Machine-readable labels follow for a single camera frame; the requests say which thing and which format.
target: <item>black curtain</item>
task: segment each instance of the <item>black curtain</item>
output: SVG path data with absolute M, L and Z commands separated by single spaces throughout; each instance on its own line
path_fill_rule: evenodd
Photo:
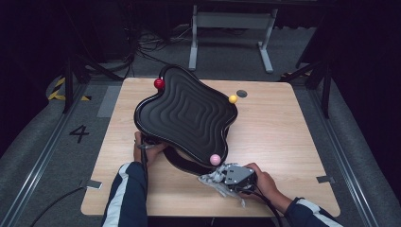
M 48 103 L 46 88 L 72 54 L 104 61 L 87 1 L 0 3 L 0 158 Z
M 401 7 L 389 0 L 344 6 L 324 18 L 301 61 L 330 63 L 333 80 L 400 200 Z

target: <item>person's left hand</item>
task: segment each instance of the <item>person's left hand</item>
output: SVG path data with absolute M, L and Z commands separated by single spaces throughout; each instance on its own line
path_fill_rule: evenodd
M 137 131 L 135 133 L 135 145 L 133 145 L 133 161 L 138 163 L 142 163 L 141 149 L 138 148 L 138 146 L 141 145 L 141 141 L 142 141 L 142 133 L 140 131 Z M 165 143 L 161 143 L 154 146 L 153 148 L 147 149 L 148 167 L 154 162 L 157 154 L 162 152 L 166 147 L 167 145 Z

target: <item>ball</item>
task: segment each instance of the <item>ball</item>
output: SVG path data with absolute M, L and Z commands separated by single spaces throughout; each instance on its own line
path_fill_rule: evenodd
M 228 101 L 234 104 L 237 101 L 237 97 L 235 95 L 229 96 Z
M 220 164 L 220 162 L 221 162 L 221 158 L 217 154 L 213 154 L 212 156 L 210 156 L 210 163 L 213 166 L 218 166 Z
M 165 88 L 165 81 L 162 79 L 156 79 L 153 83 L 154 87 L 157 89 L 164 89 Z

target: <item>black wavy tray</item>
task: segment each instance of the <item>black wavy tray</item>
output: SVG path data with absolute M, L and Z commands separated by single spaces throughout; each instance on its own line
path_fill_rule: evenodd
M 213 167 L 213 154 L 220 156 L 222 164 L 228 154 L 228 129 L 238 114 L 235 104 L 178 65 L 162 69 L 159 79 L 165 88 L 136 107 L 138 130 L 167 142 L 200 165 Z

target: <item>white stripe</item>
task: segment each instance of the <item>white stripe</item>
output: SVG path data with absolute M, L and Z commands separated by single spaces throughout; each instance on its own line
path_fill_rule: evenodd
M 334 220 L 322 215 L 321 213 L 319 213 L 321 208 L 318 205 L 316 205 L 316 204 L 314 204 L 314 203 L 312 203 L 310 201 L 300 199 L 300 200 L 297 201 L 297 204 L 301 204 L 301 205 L 306 206 L 307 208 L 309 208 L 313 212 L 313 215 L 317 219 L 321 220 L 324 224 L 326 224 L 326 225 L 328 225 L 330 227 L 341 227 L 342 226 L 342 225 L 338 224 L 336 221 L 334 221 Z
M 107 209 L 107 217 L 103 223 L 103 226 L 118 226 L 118 221 L 120 220 L 121 204 L 123 203 L 124 194 L 127 187 L 128 174 L 126 170 L 130 164 L 124 164 L 121 166 L 118 174 L 123 179 L 121 184 L 118 186 L 115 192 L 114 198 L 110 201 L 109 207 Z

